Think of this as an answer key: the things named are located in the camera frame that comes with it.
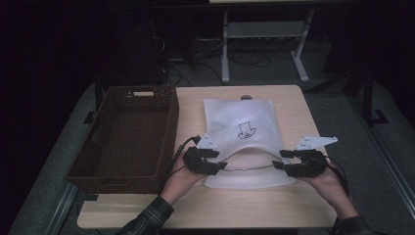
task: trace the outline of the hand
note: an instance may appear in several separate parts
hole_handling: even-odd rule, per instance
[[[183,156],[184,153],[182,153],[177,159],[176,165],[171,172],[179,170],[170,175],[164,188],[162,189],[162,192],[160,193],[160,196],[171,205],[189,192],[195,183],[208,177],[207,175],[197,174],[190,171],[183,162]]]
[[[335,209],[340,220],[359,215],[348,198],[340,179],[328,167],[322,174],[314,178],[299,178],[299,180],[310,184]]]

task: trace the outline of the sleeve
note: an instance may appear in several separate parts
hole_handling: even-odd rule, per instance
[[[375,234],[362,216],[350,217],[336,223],[336,228],[342,235]]]
[[[157,235],[174,212],[161,197],[156,197],[136,218],[125,224],[116,235]]]

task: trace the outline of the metal frame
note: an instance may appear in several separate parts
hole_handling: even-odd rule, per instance
[[[304,22],[266,22],[254,23],[229,23],[228,12],[223,14],[223,47],[222,47],[222,83],[230,82],[229,63],[228,63],[228,38],[244,37],[299,37],[300,43],[296,50],[291,52],[300,80],[304,83],[309,81],[308,75],[301,61],[301,52],[305,44],[305,39],[310,29],[314,9],[308,10]]]
[[[411,213],[412,217],[415,218],[415,193],[402,175],[397,166],[396,162],[393,159],[393,156],[388,151],[388,148],[383,143],[381,137],[377,133],[373,123],[367,121],[367,118],[364,117],[360,112],[360,105],[357,98],[350,98],[350,104],[354,107],[354,111],[356,116],[359,117],[361,125],[365,129],[366,133],[370,137],[372,143],[378,149],[379,154],[384,161],[386,166],[388,175],[390,176],[393,185],[395,186],[397,192],[399,193],[400,197],[402,198],[403,203],[408,208],[409,212]]]
[[[55,213],[53,214],[52,219],[49,222],[48,227],[46,228],[46,231],[44,233],[45,235],[60,234],[62,226],[64,225],[65,220],[67,219],[67,216],[78,193],[79,189],[73,186],[72,184],[68,183],[64,195],[58,202],[58,206],[56,207]]]

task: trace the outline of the cable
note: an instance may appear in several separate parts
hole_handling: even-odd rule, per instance
[[[324,162],[322,162],[322,161],[316,160],[316,159],[314,159],[314,158],[308,158],[308,157],[301,157],[300,159],[301,159],[301,160],[302,160],[302,159],[307,159],[307,160],[312,160],[312,161],[315,161],[315,162],[321,163],[321,164],[325,165],[326,167],[328,167],[330,170],[332,170],[332,171],[336,174],[336,176],[339,178],[340,183],[342,184],[342,187],[343,187],[343,189],[345,190],[345,192],[346,192],[347,196],[349,196],[349,190],[348,190],[348,185],[347,185],[347,177],[346,177],[346,173],[345,173],[345,171],[343,170],[342,166],[341,166],[338,162],[334,161],[334,162],[336,163],[336,165],[338,165],[338,166],[339,166],[339,168],[342,170],[343,174],[341,174],[341,173],[340,173],[340,172],[339,172],[339,171],[338,171],[335,167],[332,167],[332,166],[331,166],[331,165],[329,165],[327,162],[326,162],[326,163],[324,163]]]
[[[164,51],[164,49],[165,49],[165,41],[164,41],[164,39],[163,39],[162,37],[159,37],[159,36],[153,36],[153,39],[160,40],[160,41],[161,41],[161,43],[162,43],[162,47],[161,47],[160,51],[159,51],[159,52],[155,52],[155,54],[156,54],[158,57],[161,57],[161,53],[162,53],[162,52]]]
[[[258,166],[258,167],[252,167],[252,168],[224,168],[225,171],[242,171],[242,170],[250,170],[250,169],[265,169],[269,167],[274,167],[273,164],[265,165],[265,166]]]
[[[349,190],[348,190],[348,186],[347,186],[347,182],[346,182],[346,174],[345,174],[345,177],[343,177],[336,168],[332,167],[327,162],[326,163],[323,163],[323,162],[321,162],[319,160],[316,160],[314,158],[307,158],[307,159],[308,160],[313,160],[315,162],[319,162],[319,163],[325,165],[326,167],[328,167],[330,170],[332,170],[336,174],[336,176],[339,178],[340,183],[341,183],[343,189],[345,190],[347,196],[349,196]],[[337,229],[336,229],[336,223],[337,222],[339,222],[339,217],[338,216],[336,217],[336,220],[335,220],[335,222],[333,224],[333,227],[332,227],[332,229],[331,229],[331,231],[329,233],[330,235],[335,235],[337,233]]]
[[[256,67],[256,68],[267,68],[271,65],[271,59],[269,58],[269,56],[264,55],[263,58],[258,54],[258,53],[251,53],[252,55],[257,57],[256,61],[250,61],[247,58],[244,58],[244,56],[238,57],[239,59],[235,59],[236,56],[234,55],[234,53],[229,54],[229,58],[232,62],[234,62],[235,64],[238,65],[242,65],[242,66],[252,66],[252,67]],[[266,64],[263,66],[259,66],[258,64],[262,63],[263,61],[266,61]]]
[[[180,154],[183,152],[184,148],[186,147],[186,145],[190,142],[190,141],[194,141],[195,143],[199,142],[200,137],[190,137],[189,139],[187,139],[182,145],[179,146],[179,148],[177,149],[176,153],[173,156],[173,159],[170,162],[169,167],[167,168],[167,172],[164,174],[163,180],[161,182],[161,187],[159,190],[159,194],[162,192],[162,189],[165,186],[165,183],[167,182],[168,178],[170,177],[170,173],[174,168],[174,165],[176,165],[177,160],[180,157]]]
[[[221,38],[219,38],[219,37],[217,37],[217,38],[211,38],[211,39],[208,39],[208,38],[205,38],[205,39],[203,39],[203,38],[201,38],[201,39],[194,39],[193,40],[194,42],[196,42],[196,43],[202,43],[202,44],[205,44],[205,45],[212,45],[212,44],[214,44],[215,42],[222,42],[222,39]]]
[[[197,57],[199,57],[199,56],[201,56],[201,55],[203,55],[203,54],[205,54],[205,53],[207,53],[207,52],[210,52],[210,51],[214,51],[214,50],[216,50],[216,49],[219,49],[222,45],[223,45],[223,43],[220,43],[219,45],[217,45],[217,46],[215,46],[215,47],[213,47],[213,48],[211,48],[211,49],[207,49],[207,50],[205,50],[205,51],[203,51],[203,52],[200,52],[200,53],[198,53],[198,54],[195,54],[195,55],[194,55],[194,58],[196,59]]]
[[[174,70],[174,71],[177,71],[177,73],[178,73],[178,74],[169,73],[169,75],[173,75],[173,76],[178,76],[178,77],[179,77],[178,81],[176,81],[176,83],[174,83],[174,86],[177,86],[177,85],[180,83],[180,81],[181,81],[182,79],[184,79],[184,80],[186,80],[186,81],[189,83],[189,86],[193,87],[192,82],[191,82],[189,79],[187,79],[186,77],[184,77],[184,76],[181,74],[180,70],[178,70],[178,69],[176,69],[176,68],[174,68],[174,67],[169,67],[169,69],[172,69],[172,70]]]
[[[214,74],[216,75],[216,77],[219,79],[220,84],[223,85],[222,78],[220,77],[219,73],[217,73],[217,71],[214,68],[212,68],[211,66],[208,66],[207,64],[200,63],[200,62],[195,62],[195,64],[201,65],[201,66],[204,66],[204,67],[208,67],[209,69],[211,69],[214,72]]]
[[[173,175],[173,174],[175,174],[177,171],[179,171],[180,169],[183,169],[183,168],[185,168],[185,167],[187,167],[187,165],[185,164],[185,165],[183,165],[183,166],[181,166],[180,168],[178,168],[177,170],[175,170],[174,172],[172,172],[171,174],[170,174],[170,176],[171,175]]]
[[[345,170],[343,169],[343,167],[342,167],[342,165],[341,164],[339,164],[339,162],[337,162],[335,159],[333,159],[333,158],[330,158],[330,157],[327,157],[330,161],[332,161],[332,162],[334,162],[335,164],[336,164],[336,166],[338,166],[339,167],[339,169],[342,171],[342,174],[343,174],[343,178],[344,178],[344,180],[345,180],[345,182],[347,183],[347,175],[346,175],[346,172],[345,172]]]

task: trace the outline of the brown wicker basket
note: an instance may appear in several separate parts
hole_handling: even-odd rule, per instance
[[[155,194],[173,156],[174,87],[112,87],[66,180],[89,194]]]

